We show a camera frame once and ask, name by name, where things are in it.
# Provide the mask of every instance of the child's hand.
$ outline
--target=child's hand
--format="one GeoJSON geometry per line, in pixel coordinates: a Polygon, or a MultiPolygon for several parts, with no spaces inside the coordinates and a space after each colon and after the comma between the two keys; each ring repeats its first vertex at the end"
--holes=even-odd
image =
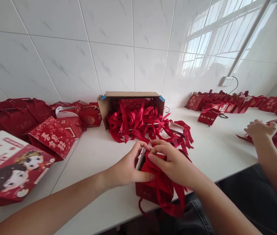
{"type": "Polygon", "coordinates": [[[247,126],[244,129],[250,137],[254,138],[264,138],[266,136],[273,137],[277,132],[277,124],[275,122],[270,122],[270,125],[267,126],[266,124],[262,123],[258,119],[247,126]]]}

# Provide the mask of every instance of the open cardboard box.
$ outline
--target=open cardboard box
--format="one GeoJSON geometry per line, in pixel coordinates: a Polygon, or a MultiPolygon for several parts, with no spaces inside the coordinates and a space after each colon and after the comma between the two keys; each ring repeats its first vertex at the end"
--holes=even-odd
{"type": "Polygon", "coordinates": [[[111,102],[119,99],[151,98],[158,106],[158,113],[163,115],[165,108],[165,99],[156,92],[138,92],[138,91],[107,91],[105,95],[97,98],[99,109],[103,118],[105,130],[109,124],[106,120],[107,114],[112,110],[111,102]]]}

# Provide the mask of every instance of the power cord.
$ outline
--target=power cord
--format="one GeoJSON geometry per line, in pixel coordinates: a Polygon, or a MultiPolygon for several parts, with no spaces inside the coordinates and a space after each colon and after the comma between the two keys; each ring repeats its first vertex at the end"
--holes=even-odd
{"type": "Polygon", "coordinates": [[[236,81],[237,81],[237,85],[236,85],[236,87],[234,88],[234,90],[233,91],[235,91],[235,89],[239,86],[239,81],[237,80],[237,78],[236,77],[234,77],[235,79],[236,79],[236,81]]]}

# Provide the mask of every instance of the chinese character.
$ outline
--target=chinese character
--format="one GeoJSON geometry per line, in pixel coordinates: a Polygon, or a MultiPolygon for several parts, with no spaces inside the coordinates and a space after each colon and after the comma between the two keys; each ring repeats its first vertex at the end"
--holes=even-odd
{"type": "Polygon", "coordinates": [[[50,146],[52,146],[53,148],[56,147],[56,144],[55,144],[54,141],[52,141],[52,140],[49,142],[49,144],[50,144],[50,146]]]}
{"type": "Polygon", "coordinates": [[[57,147],[63,151],[66,147],[66,144],[64,142],[60,141],[59,144],[57,145],[57,147]]]}
{"type": "Polygon", "coordinates": [[[59,138],[55,134],[52,134],[51,139],[53,139],[56,143],[59,142],[59,138]]]}
{"type": "Polygon", "coordinates": [[[49,137],[49,134],[45,134],[45,132],[43,132],[43,134],[41,135],[41,137],[44,138],[44,140],[49,141],[51,138],[49,137]]]}

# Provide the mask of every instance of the cartoon illustration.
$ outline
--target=cartoon illustration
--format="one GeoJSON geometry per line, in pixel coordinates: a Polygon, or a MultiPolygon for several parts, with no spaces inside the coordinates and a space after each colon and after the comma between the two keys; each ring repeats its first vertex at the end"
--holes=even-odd
{"type": "Polygon", "coordinates": [[[23,186],[28,180],[29,173],[27,168],[21,164],[12,164],[0,169],[0,191],[8,190],[23,186]]]}
{"type": "Polygon", "coordinates": [[[23,164],[27,170],[37,170],[44,159],[39,151],[29,151],[15,159],[15,163],[23,164]]]}

